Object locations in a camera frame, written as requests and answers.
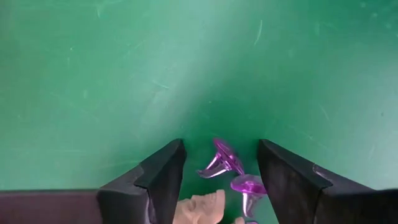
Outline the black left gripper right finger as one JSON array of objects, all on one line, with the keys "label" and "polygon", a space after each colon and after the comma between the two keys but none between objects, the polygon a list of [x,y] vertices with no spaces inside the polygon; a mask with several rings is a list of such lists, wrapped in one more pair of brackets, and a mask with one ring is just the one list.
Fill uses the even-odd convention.
[{"label": "black left gripper right finger", "polygon": [[397,224],[397,189],[371,189],[267,139],[257,163],[279,223]]}]

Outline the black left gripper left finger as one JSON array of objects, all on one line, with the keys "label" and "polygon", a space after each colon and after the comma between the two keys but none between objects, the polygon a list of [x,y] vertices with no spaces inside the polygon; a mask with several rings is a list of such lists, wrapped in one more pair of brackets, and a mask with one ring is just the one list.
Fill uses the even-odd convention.
[{"label": "black left gripper left finger", "polygon": [[186,157],[174,139],[98,189],[3,190],[1,223],[172,223]]}]

